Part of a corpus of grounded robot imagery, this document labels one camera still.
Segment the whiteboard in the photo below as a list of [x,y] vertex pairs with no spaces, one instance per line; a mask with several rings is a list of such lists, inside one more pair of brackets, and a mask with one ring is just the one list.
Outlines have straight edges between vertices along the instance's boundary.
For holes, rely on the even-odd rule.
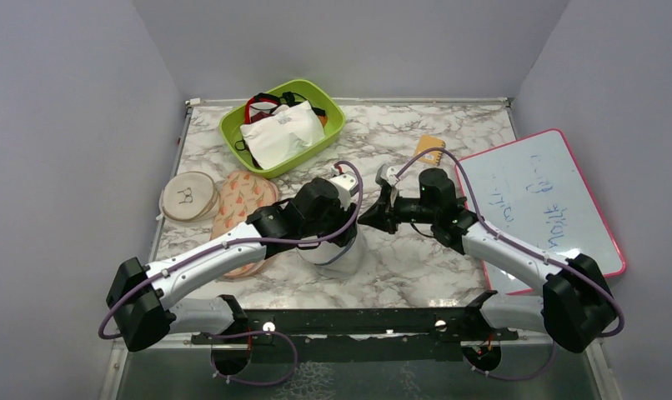
[[[625,260],[577,167],[564,134],[556,129],[461,160],[481,214],[511,236],[551,253],[592,257],[606,276],[625,270]],[[460,172],[457,177],[464,196]],[[467,208],[473,206],[468,201]],[[484,262],[489,285],[500,293],[531,289]]]

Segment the marble surface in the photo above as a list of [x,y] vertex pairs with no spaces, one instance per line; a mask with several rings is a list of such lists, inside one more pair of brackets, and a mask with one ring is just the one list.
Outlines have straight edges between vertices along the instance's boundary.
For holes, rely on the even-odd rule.
[[[191,117],[178,173],[202,171],[217,183],[240,164],[218,131],[231,107],[196,107]],[[500,105],[344,105],[347,122],[339,140],[317,157],[273,179],[282,198],[292,197],[313,177],[327,178],[328,166],[349,160],[364,178],[367,209],[378,196],[374,176],[381,163],[405,164],[419,137],[442,138],[457,156],[478,153],[514,140],[505,107]],[[452,163],[441,166],[454,178]],[[404,196],[417,196],[416,162],[399,184]],[[461,306],[487,287],[481,264],[440,246],[402,225],[395,235],[361,227],[369,251],[360,270],[348,279],[322,277],[295,251],[275,256],[254,277],[210,282],[191,298],[232,294],[244,308],[389,308]],[[423,232],[429,229],[421,226]],[[208,241],[211,221],[192,227],[165,223],[156,259],[170,258]]]

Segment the orange spiral notebook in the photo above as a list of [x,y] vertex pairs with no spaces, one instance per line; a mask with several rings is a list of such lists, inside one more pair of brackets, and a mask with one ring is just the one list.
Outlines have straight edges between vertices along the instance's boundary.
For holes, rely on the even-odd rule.
[[[444,148],[446,143],[442,139],[438,139],[434,136],[422,135],[417,144],[417,148],[414,150],[414,155],[420,154],[428,148]],[[424,154],[417,161],[422,163],[439,165],[439,162],[442,160],[442,152],[431,152],[429,154]]]

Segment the green plastic bin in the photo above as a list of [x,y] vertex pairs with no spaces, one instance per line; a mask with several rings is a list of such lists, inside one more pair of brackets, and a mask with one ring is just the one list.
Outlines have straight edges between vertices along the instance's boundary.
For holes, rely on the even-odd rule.
[[250,155],[250,152],[247,150],[239,151],[235,148],[235,143],[243,140],[243,134],[240,132],[240,126],[244,123],[245,115],[245,105],[238,107],[221,119],[220,130],[223,135],[223,140],[226,141],[230,151],[235,154],[235,157],[240,160],[243,166],[252,173],[261,175],[267,179],[275,178],[283,173],[289,171],[290,169],[297,167],[299,164],[309,160],[313,156],[317,155],[320,151],[328,147],[329,144],[336,142],[336,139],[339,138],[341,130],[344,129],[346,124],[346,116],[344,112],[341,111],[341,108],[336,105],[335,102],[324,92],[320,87],[316,86],[310,81],[305,79],[294,79],[289,81],[284,85],[275,87],[274,89],[268,90],[266,93],[273,94],[275,96],[282,96],[284,92],[294,92],[299,93],[309,102],[317,107],[321,108],[326,112],[326,117],[328,121],[323,127],[324,138],[308,148],[306,151],[300,153],[297,156],[290,158],[289,160],[279,164],[276,167],[270,169],[257,169],[253,165],[253,158]]

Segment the orange object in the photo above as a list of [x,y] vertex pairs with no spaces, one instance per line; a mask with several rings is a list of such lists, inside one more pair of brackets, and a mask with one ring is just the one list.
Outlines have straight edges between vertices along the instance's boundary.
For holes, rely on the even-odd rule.
[[[434,136],[422,135],[417,143],[417,148],[414,150],[414,155],[420,154],[428,148],[443,148],[446,147],[444,140],[436,138]],[[424,154],[417,161],[422,163],[439,165],[439,162],[442,160],[442,152],[431,152],[429,154]]]
[[[211,240],[227,233],[259,207],[278,200],[274,183],[247,171],[231,172],[221,187],[218,198],[220,212],[213,220]],[[225,278],[243,278],[253,275],[267,266],[269,260],[243,265],[223,275]]]

